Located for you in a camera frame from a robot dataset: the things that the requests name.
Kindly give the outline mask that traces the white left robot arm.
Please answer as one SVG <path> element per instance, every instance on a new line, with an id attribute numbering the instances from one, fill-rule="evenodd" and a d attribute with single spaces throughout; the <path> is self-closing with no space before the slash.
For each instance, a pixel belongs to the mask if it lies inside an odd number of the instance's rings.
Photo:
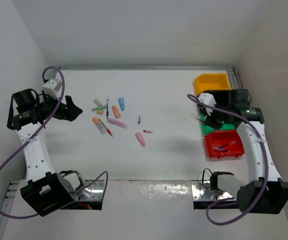
<path id="1" fill-rule="evenodd" d="M 48 154 L 44 126 L 54 114 L 58 120 L 74 121 L 83 111 L 70 96 L 65 103 L 43 92 L 29 88 L 12 94 L 11 102 L 17 104 L 18 114 L 10 107 L 7 127 L 15 130 L 24 146 L 27 166 L 27 185 L 20 189 L 22 198 L 42 217 L 77 201 L 75 191 L 84 186 L 76 170 L 57 173 Z"/>

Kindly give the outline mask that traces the red gel pen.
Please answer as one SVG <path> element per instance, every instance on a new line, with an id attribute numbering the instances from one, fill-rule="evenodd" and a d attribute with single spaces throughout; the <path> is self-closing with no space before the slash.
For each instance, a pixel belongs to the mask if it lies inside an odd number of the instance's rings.
<path id="1" fill-rule="evenodd" d="M 103 123 L 103 121 L 101 119 L 99 119 L 99 122 L 103 125 L 103 127 L 106 129 L 107 133 L 113 137 L 113 134 L 111 133 L 111 131 L 106 127 L 106 125 Z"/>

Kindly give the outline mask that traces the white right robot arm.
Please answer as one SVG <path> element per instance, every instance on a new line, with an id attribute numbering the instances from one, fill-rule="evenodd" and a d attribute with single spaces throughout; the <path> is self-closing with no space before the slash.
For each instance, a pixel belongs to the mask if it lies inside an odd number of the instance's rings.
<path id="1" fill-rule="evenodd" d="M 272 162 L 263 126 L 241 123 L 237 143 L 243 155 L 210 161 L 201 125 L 190 116 L 195 110 L 185 97 L 129 97 L 121 117 L 128 127 L 106 123 L 112 134 L 99 132 L 88 108 L 74 122 L 52 120 L 46 131 L 51 163 L 56 171 L 77 170 L 87 180 L 103 171 L 111 180 L 198 180 L 211 168 L 212 182 L 237 198 L 241 210 L 260 195 L 253 212 L 279 213 L 285 203 L 279 192 L 288 195 L 288 182 Z"/>

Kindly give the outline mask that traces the dark red capped pen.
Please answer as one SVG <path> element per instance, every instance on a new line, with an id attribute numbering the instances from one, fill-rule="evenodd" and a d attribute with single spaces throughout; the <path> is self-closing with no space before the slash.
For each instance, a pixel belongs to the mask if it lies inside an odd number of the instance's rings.
<path id="1" fill-rule="evenodd" d="M 228 150 L 226 149 L 228 146 L 232 146 L 234 144 L 236 144 L 237 141 L 232 141 L 230 143 L 226 143 L 226 144 L 223 144 L 223 145 L 220 145 L 220 146 L 213 146 L 213 150 L 215 151 L 219 151 L 219 152 L 227 152 Z"/>

